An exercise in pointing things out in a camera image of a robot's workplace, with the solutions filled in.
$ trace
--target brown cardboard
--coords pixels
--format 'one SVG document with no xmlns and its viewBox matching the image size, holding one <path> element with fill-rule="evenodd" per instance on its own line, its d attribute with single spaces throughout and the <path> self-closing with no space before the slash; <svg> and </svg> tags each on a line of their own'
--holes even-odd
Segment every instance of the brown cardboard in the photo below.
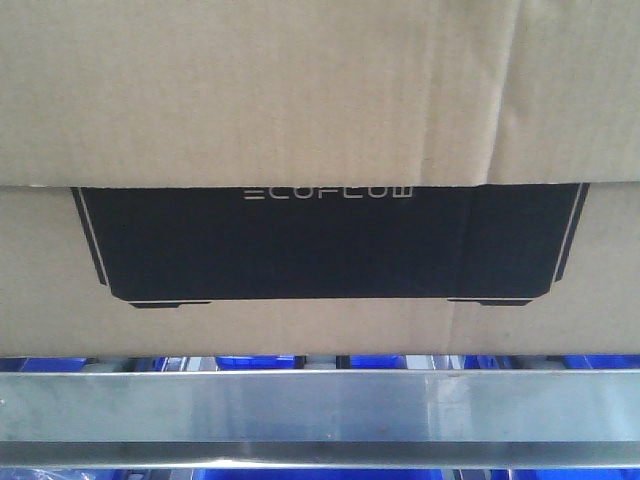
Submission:
<svg viewBox="0 0 640 480">
<path fill-rule="evenodd" d="M 525 306 L 230 300 L 136 309 L 101 285 L 69 189 L 0 189 L 0 355 L 637 353 L 640 186 L 592 185 L 561 281 Z"/>
<path fill-rule="evenodd" d="M 0 0 L 0 356 L 637 353 L 640 183 L 525 306 L 100 285 L 68 188 L 640 180 L 640 3 Z"/>
<path fill-rule="evenodd" d="M 638 2 L 2 11 L 2 185 L 640 179 Z"/>
</svg>

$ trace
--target metal rail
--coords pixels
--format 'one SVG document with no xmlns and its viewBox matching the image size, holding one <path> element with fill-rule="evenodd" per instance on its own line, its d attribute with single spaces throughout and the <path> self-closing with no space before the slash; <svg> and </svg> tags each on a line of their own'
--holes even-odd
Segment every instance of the metal rail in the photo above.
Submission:
<svg viewBox="0 0 640 480">
<path fill-rule="evenodd" d="M 5 466 L 640 464 L 640 371 L 0 374 Z"/>
</svg>

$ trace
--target black printed panel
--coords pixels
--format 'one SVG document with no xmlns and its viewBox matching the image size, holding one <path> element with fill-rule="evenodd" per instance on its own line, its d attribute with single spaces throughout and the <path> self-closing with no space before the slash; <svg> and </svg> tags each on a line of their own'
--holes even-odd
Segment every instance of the black printed panel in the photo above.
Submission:
<svg viewBox="0 0 640 480">
<path fill-rule="evenodd" d="M 139 306 L 216 299 L 527 301 L 561 274 L 585 185 L 93 189 L 99 275 Z"/>
</svg>

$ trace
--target ecoflow logo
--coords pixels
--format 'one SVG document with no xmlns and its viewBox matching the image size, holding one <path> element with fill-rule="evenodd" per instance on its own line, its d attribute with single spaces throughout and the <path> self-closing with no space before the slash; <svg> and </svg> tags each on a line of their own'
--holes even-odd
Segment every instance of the ecoflow logo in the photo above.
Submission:
<svg viewBox="0 0 640 480">
<path fill-rule="evenodd" d="M 243 189 L 245 200 L 411 198 L 413 187 L 269 187 Z"/>
</svg>

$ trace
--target blue plastic crate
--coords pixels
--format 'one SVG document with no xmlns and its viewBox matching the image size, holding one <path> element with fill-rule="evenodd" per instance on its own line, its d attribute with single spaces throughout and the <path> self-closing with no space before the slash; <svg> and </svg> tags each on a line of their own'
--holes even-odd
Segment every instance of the blue plastic crate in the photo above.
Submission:
<svg viewBox="0 0 640 480">
<path fill-rule="evenodd" d="M 575 370 L 640 368 L 640 355 L 565 355 L 564 361 Z"/>
<path fill-rule="evenodd" d="M 440 470 L 196 470 L 193 480 L 443 480 Z"/>
<path fill-rule="evenodd" d="M 79 372 L 86 358 L 2 358 L 0 372 Z"/>
<path fill-rule="evenodd" d="M 220 370 L 283 370 L 295 368 L 294 355 L 216 357 Z"/>
<path fill-rule="evenodd" d="M 568 470 L 516 470 L 517 480 L 638 480 L 637 470 L 568 469 Z M 508 480 L 506 470 L 491 472 L 491 480 Z"/>
<path fill-rule="evenodd" d="M 0 480 L 122 480 L 123 470 L 0 469 Z"/>
<path fill-rule="evenodd" d="M 351 368 L 402 369 L 407 368 L 404 355 L 352 355 Z"/>
<path fill-rule="evenodd" d="M 79 372 L 87 363 L 86 358 L 28 358 L 21 372 Z"/>
</svg>

